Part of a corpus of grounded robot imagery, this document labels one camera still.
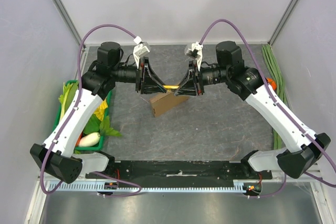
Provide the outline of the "yellow toy napa cabbage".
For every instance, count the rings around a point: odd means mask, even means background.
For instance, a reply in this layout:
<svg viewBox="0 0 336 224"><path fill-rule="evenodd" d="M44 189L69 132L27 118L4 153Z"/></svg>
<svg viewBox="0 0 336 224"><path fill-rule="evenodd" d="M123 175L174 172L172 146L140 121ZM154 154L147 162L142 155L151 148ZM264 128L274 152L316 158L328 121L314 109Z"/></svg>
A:
<svg viewBox="0 0 336 224"><path fill-rule="evenodd" d="M108 108L107 100L103 100L103 102L96 108L94 111L94 115L102 121L104 119L105 111Z"/></svg>

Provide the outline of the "green plastic basket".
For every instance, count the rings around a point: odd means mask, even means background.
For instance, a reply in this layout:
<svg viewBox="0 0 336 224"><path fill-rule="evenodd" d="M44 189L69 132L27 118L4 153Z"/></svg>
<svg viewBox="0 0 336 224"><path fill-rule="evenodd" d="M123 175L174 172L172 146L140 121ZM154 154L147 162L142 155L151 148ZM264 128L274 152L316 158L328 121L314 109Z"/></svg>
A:
<svg viewBox="0 0 336 224"><path fill-rule="evenodd" d="M71 83L71 82L74 82L74 81L76 81L76 80L69 80L65 84ZM109 107L110 107L110 104L111 104L111 97L112 97L112 91L110 91L108 93L107 97L105 98L107 100L108 108L105 111L104 118L106 116L109 116L109 110L110 110ZM59 109L58 109L58 112L57 112L57 115L56 115L56 119L55 119L55 122L54 122L53 131L56 129L56 127L58 126L59 121L60 121L59 120L60 109L61 109L61 107L59 106ZM83 151L100 151L100 150L102 150L103 145L104 145L106 139L107 139L106 136L102 136L100 138L99 142L96 145L92 146L92 147L78 147L77 146L77 147L74 148L74 153L75 154L79 154L80 152L83 152Z"/></svg>

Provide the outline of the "yellow utility knife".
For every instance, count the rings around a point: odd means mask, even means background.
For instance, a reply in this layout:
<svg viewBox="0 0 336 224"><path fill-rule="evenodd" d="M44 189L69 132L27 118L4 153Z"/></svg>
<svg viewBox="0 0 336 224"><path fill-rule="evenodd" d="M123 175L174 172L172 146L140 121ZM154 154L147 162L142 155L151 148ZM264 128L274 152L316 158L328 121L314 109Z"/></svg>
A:
<svg viewBox="0 0 336 224"><path fill-rule="evenodd" d="M164 85L163 87L167 90L176 90L179 88L177 85Z"/></svg>

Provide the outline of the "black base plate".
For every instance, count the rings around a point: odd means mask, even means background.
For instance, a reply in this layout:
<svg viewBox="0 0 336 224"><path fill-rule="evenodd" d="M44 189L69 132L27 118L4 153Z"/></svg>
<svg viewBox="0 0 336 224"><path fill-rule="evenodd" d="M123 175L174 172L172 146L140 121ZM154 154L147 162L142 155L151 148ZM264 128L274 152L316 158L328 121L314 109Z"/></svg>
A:
<svg viewBox="0 0 336 224"><path fill-rule="evenodd" d="M230 186L234 180L272 179L272 173L253 171L230 161L115 161L104 175L148 186Z"/></svg>

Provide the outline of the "green long beans bundle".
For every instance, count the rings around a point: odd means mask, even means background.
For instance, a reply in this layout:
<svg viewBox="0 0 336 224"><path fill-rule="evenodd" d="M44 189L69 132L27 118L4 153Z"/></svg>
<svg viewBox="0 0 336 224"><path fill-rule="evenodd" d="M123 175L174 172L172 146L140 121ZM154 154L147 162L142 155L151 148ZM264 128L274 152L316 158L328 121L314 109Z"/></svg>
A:
<svg viewBox="0 0 336 224"><path fill-rule="evenodd" d="M272 78L277 84L277 90L275 91L278 98L285 104L288 104L287 96L285 93L285 81L283 79L282 73L278 66L278 62L272 52L271 46L269 44L262 45L261 48L262 56L266 67L270 73L270 78Z"/></svg>

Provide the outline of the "white toy radish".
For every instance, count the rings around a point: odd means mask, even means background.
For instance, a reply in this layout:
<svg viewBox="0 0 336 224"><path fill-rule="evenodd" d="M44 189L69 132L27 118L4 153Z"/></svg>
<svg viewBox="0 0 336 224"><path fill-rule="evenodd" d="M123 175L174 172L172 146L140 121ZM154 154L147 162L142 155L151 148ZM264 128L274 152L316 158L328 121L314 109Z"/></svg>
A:
<svg viewBox="0 0 336 224"><path fill-rule="evenodd" d="M78 147L92 147L99 142L100 136L98 132L90 133L80 139Z"/></svg>

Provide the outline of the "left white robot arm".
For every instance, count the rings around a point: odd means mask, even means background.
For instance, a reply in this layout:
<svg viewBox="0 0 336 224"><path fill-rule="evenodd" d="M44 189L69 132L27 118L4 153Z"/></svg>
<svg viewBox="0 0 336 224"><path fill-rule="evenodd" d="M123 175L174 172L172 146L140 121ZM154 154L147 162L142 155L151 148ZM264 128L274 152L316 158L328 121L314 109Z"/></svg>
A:
<svg viewBox="0 0 336 224"><path fill-rule="evenodd" d="M147 54L150 46L140 42L133 48L134 66L122 62L123 50L116 42L104 42L97 50L97 59L79 78L74 100L57 127L42 145L34 144L30 154L39 166L41 175L54 176L70 184L80 174L95 172L103 178L111 178L115 165L103 154L73 157L79 135L96 108L103 102L117 82L134 83L141 94L166 93L165 84L152 70Z"/></svg>

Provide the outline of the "orange toy pumpkin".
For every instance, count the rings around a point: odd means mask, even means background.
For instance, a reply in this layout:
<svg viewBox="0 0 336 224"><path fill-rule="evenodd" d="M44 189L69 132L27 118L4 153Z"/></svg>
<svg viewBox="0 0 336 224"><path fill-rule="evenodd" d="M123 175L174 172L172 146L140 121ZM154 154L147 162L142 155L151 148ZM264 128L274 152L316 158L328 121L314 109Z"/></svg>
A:
<svg viewBox="0 0 336 224"><path fill-rule="evenodd" d="M274 91L277 90L277 84L272 78L267 78L267 82L268 82L269 85L271 85L271 87Z"/></svg>

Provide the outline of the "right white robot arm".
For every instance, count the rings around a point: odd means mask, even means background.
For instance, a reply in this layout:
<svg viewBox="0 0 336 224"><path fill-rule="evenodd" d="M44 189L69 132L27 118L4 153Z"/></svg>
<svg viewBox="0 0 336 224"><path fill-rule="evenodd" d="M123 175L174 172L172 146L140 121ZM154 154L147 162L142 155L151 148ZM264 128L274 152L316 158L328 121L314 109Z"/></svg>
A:
<svg viewBox="0 0 336 224"><path fill-rule="evenodd" d="M204 87L225 83L228 89L252 106L278 133L285 147L272 151L252 151L243 158L241 174L254 178L264 170L282 170L297 179L322 156L330 144L325 134L317 134L302 123L277 97L271 85L263 82L259 71L246 67L241 48L233 41L216 45L215 64L202 67L203 46L198 42L185 48L191 58L188 71L175 90L175 96L197 96Z"/></svg>

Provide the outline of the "green leafy vegetable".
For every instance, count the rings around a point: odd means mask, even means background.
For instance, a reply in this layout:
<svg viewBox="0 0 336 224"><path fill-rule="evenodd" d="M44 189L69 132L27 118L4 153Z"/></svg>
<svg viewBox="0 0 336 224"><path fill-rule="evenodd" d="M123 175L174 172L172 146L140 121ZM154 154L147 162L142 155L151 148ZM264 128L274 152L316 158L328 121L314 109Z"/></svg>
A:
<svg viewBox="0 0 336 224"><path fill-rule="evenodd" d="M63 85L63 93L59 96L58 100L60 102L60 114L59 114L59 120L61 120L67 110L69 109L71 103L74 100L76 91L78 90L78 81L74 81L71 83L67 83Z"/></svg>

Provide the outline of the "brown cardboard box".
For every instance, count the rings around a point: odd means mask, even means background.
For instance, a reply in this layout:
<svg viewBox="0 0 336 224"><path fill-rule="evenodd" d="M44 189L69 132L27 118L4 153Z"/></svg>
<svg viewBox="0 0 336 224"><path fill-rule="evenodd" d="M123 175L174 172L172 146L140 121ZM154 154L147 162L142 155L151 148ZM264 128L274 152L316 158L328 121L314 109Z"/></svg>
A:
<svg viewBox="0 0 336 224"><path fill-rule="evenodd" d="M158 117L188 99L188 96L175 96L173 92L167 92L155 95L149 103L154 117Z"/></svg>

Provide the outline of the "orange toy carrot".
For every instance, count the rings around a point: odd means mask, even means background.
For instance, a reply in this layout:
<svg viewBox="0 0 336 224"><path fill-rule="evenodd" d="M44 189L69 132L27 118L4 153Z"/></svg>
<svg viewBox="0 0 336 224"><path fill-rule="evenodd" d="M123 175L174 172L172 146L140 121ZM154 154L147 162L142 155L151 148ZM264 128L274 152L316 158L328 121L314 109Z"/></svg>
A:
<svg viewBox="0 0 336 224"><path fill-rule="evenodd" d="M79 135L79 137L76 141L75 147L77 147L79 145L81 138L82 138L82 134Z"/></svg>

